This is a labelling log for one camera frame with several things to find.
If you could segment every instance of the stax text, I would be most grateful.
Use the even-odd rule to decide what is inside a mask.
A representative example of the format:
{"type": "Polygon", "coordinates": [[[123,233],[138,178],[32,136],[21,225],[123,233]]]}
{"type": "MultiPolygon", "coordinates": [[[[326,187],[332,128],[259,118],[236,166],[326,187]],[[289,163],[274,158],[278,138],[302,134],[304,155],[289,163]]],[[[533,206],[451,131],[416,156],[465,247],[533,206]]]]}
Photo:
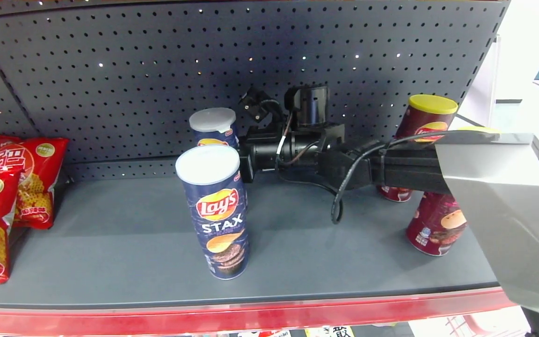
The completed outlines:
{"type": "Polygon", "coordinates": [[[216,222],[214,224],[201,224],[203,233],[221,232],[227,228],[233,228],[242,223],[242,213],[233,216],[231,220],[225,220],[223,222],[216,222]]]}
{"type": "Polygon", "coordinates": [[[219,190],[197,201],[197,212],[202,218],[224,220],[231,216],[238,205],[238,191],[233,189],[219,190]]]}

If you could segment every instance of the lay's stax can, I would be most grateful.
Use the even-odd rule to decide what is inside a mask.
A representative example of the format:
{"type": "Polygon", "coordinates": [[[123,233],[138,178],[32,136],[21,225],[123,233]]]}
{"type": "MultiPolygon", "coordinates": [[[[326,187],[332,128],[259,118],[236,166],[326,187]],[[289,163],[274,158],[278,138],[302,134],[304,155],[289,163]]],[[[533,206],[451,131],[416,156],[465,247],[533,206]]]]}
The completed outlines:
{"type": "Polygon", "coordinates": [[[237,277],[248,262],[245,192],[239,166],[238,152],[224,145],[190,149],[175,165],[207,265],[219,279],[237,277]]]}
{"type": "Polygon", "coordinates": [[[197,111],[189,118],[195,132],[197,147],[220,144],[238,147],[236,113],[228,108],[211,108],[197,111]]]}
{"type": "MultiPolygon", "coordinates": [[[[395,139],[429,132],[448,130],[458,104],[450,98],[435,95],[413,95],[409,97],[409,106],[402,117],[401,125],[396,130],[395,139]]],[[[419,142],[432,142],[442,136],[417,139],[419,142]]],[[[389,186],[377,186],[378,192],[391,201],[404,202],[411,199],[413,190],[389,186]]]]}

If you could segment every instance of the store shelf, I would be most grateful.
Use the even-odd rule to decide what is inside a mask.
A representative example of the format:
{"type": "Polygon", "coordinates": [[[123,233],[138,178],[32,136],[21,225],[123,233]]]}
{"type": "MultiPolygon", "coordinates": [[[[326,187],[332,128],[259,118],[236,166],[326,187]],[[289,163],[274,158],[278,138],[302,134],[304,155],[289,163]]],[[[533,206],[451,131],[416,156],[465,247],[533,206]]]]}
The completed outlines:
{"type": "MultiPolygon", "coordinates": [[[[321,190],[285,184],[265,174],[248,185],[248,198],[248,268],[236,279],[220,281],[207,269],[177,178],[73,184],[63,196],[54,227],[28,232],[13,249],[11,279],[0,286],[0,317],[15,319],[4,323],[1,318],[0,332],[13,322],[7,329],[18,328],[27,316],[134,316],[135,311],[147,315],[152,308],[165,314],[169,310],[173,318],[194,312],[226,314],[234,308],[243,315],[271,308],[284,313],[248,318],[256,329],[309,321],[394,322],[409,315],[423,318],[511,305],[470,230],[443,257],[422,254],[406,242],[403,231],[419,203],[419,192],[403,204],[382,199],[373,187],[349,192],[344,220],[337,226],[329,220],[331,195],[321,190]],[[434,298],[445,299],[440,303],[444,306],[435,305],[434,298]],[[368,300],[393,307],[379,315],[364,309],[365,316],[284,311],[301,305],[308,311],[321,304],[317,310],[346,312],[368,300]],[[396,302],[413,314],[392,311],[396,302]],[[32,311],[18,316],[18,309],[32,311]]],[[[217,318],[199,315],[195,320],[217,318]]],[[[76,322],[70,329],[76,329],[76,322]]],[[[173,326],[166,332],[235,327],[230,320],[219,322],[216,330],[189,322],[191,330],[173,326]]],[[[62,326],[57,321],[56,329],[62,326]]],[[[105,326],[117,329],[109,322],[105,326]]],[[[105,326],[98,331],[109,332],[105,326]]]]}

